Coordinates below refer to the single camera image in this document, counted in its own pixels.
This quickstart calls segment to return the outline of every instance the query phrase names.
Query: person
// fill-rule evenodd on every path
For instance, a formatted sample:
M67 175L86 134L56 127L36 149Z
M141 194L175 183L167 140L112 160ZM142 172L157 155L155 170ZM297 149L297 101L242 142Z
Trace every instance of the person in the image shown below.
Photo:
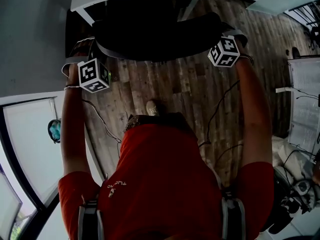
M244 53L241 43L237 45ZM245 208L246 239L254 240L274 198L271 116L250 60L241 57L235 67L244 139L241 168L232 186ZM73 64L67 85L78 84ZM152 102L147 110L153 116L130 118L116 171L99 187L86 158L81 88L66 89L61 121L64 177L58 191L71 240L78 239L79 207L97 196L106 240L221 239L222 193L200 156L195 134L181 114L158 116Z

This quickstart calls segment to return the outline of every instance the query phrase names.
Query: shirt sleeve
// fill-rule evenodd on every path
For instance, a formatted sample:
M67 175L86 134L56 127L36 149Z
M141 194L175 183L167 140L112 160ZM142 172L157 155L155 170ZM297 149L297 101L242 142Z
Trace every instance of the shirt sleeve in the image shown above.
M274 170L267 162L253 162L239 170L235 194L244 206L246 239L254 240L267 222L274 203Z
M87 172L71 172L59 180L62 218L70 240L78 239L79 207L84 202L83 198L85 201L95 199L99 190L99 185Z

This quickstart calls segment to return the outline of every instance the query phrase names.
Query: bracelet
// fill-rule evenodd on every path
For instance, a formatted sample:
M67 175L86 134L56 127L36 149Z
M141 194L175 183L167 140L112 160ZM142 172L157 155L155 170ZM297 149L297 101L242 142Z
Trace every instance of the bracelet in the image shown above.
M251 56L244 54L244 53L240 53L240 57L238 58L238 60L241 58L248 59L250 61L251 65L252 66L254 65L254 59Z
M64 87L64 90L69 89L69 88L79 88L79 87L80 87L79 85L66 85Z

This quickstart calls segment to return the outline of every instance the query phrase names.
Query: white cube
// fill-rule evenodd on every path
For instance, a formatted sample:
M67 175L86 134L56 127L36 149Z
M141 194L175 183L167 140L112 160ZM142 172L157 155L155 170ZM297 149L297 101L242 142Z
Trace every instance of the white cube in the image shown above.
M235 37L222 36L217 45L209 51L208 58L216 67L232 67L240 56Z
M96 58L78 65L80 87L90 93L107 89L111 84L111 73Z

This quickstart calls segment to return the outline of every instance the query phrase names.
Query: wooden floor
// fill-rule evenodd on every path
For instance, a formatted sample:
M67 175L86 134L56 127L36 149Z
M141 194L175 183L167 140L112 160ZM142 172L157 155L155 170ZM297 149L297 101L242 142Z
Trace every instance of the wooden floor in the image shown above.
M270 104L273 134L283 137L289 129L290 94L276 94L275 88L290 85L287 59L292 57L286 55L286 50L297 47L301 55L315 52L309 48L309 40L299 23L285 15L246 10L248 5L240 0L200 0L191 18L215 12L222 21L247 35L246 48L254 59L254 69ZM96 94L83 92L84 98L97 106L109 129L120 138L130 114L147 114L147 101L161 100L168 112L181 112L185 116L200 144L205 140L215 105L237 80L235 68L214 67L207 54L208 51L163 65L110 58L107 66L112 72L112 90ZM235 87L226 96L211 122L212 145L200 148L202 158L215 167L225 185L235 178L241 161L239 146L227 151L217 162L226 149L241 143L243 138L239 94ZM117 143L106 135L102 122L87 104L85 112L92 146L110 177L118 162Z

